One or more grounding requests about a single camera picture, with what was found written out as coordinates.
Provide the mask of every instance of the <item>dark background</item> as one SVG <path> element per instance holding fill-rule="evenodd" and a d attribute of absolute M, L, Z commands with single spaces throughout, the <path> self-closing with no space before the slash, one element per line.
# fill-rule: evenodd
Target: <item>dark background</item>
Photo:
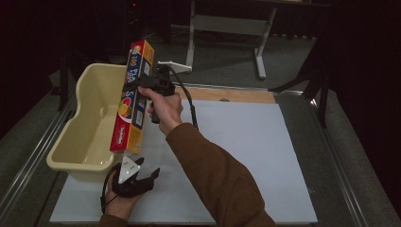
<path fill-rule="evenodd" d="M 271 5 L 200 3 L 216 15 L 267 18 Z M 53 88 L 61 56 L 77 79 L 92 61 L 124 56 L 145 25 L 169 41 L 170 24 L 188 25 L 190 1 L 1 1 L 0 138 Z M 332 8 L 285 5 L 271 34 L 318 38 L 303 70 L 324 65 L 398 215 L 401 214 L 401 3 L 339 1 Z"/>

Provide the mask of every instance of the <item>black cord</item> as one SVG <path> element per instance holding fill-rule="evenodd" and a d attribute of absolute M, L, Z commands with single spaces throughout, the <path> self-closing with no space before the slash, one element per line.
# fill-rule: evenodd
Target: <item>black cord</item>
<path fill-rule="evenodd" d="M 197 121 L 197 114 L 195 112 L 195 106 L 192 104 L 191 94 L 189 94 L 188 90 L 186 90 L 185 86 L 183 86 L 183 81 L 177 75 L 175 70 L 168 64 L 164 64 L 164 66 L 166 66 L 173 73 L 174 77 L 179 82 L 180 87 L 183 89 L 183 92 L 185 93 L 185 96 L 186 96 L 186 98 L 188 99 L 188 102 L 189 102 L 189 107 L 190 107 L 191 116 L 192 116 L 192 125 L 194 125 L 195 129 L 199 130 L 198 121 Z"/>
<path fill-rule="evenodd" d="M 103 189 L 101 192 L 101 197 L 100 197 L 100 205 L 101 205 L 101 211 L 105 212 L 106 209 L 106 205 L 109 204 L 110 202 L 112 202 L 113 200 L 115 200 L 115 198 L 118 197 L 118 195 L 115 195 L 114 198 L 112 198 L 110 201 L 106 202 L 106 186 L 107 186 L 107 182 L 109 181 L 110 175 L 112 175 L 113 171 L 115 171 L 119 166 L 121 166 L 121 164 L 117 163 L 115 166 L 113 166 L 110 171 L 107 173 L 106 178 L 104 179 L 104 184 L 103 184 Z"/>

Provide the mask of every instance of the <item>hand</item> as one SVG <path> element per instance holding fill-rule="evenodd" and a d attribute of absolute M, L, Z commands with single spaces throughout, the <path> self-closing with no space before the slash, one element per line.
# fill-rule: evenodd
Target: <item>hand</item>
<path fill-rule="evenodd" d="M 133 198 L 121 198 L 115 195 L 112 191 L 113 177 L 116 174 L 116 170 L 110 175 L 109 181 L 107 182 L 108 190 L 106 192 L 106 215 L 116 216 L 118 218 L 122 218 L 124 220 L 128 220 L 130 218 L 131 212 L 135 204 L 141 199 L 144 194 Z"/>
<path fill-rule="evenodd" d="M 162 96 L 153 92 L 149 88 L 138 87 L 138 91 L 153 101 L 153 107 L 148 109 L 150 116 L 157 113 L 160 119 L 160 131 L 168 136 L 168 134 L 177 126 L 182 124 L 181 112 L 183 105 L 178 93 L 173 96 Z"/>

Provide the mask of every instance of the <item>plastic container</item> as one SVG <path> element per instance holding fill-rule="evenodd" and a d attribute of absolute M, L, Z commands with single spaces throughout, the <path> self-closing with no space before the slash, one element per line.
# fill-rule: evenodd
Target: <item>plastic container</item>
<path fill-rule="evenodd" d="M 82 73 L 77 113 L 47 155 L 52 169 L 84 176 L 105 173 L 118 161 L 110 143 L 126 69 L 125 65 L 96 63 Z"/>

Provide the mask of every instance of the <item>white board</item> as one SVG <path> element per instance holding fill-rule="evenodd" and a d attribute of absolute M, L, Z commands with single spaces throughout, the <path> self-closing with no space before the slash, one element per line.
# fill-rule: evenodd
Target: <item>white board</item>
<path fill-rule="evenodd" d="M 191 122 L 183 102 L 183 121 Z M 255 178 L 266 210 L 278 224 L 317 222 L 305 180 L 277 104 L 194 101 L 200 132 L 229 151 Z M 130 223 L 214 223 L 166 143 L 147 119 L 138 179 L 159 167 L 159 178 L 135 206 Z M 102 183 L 69 176 L 51 222 L 92 223 L 100 219 Z"/>

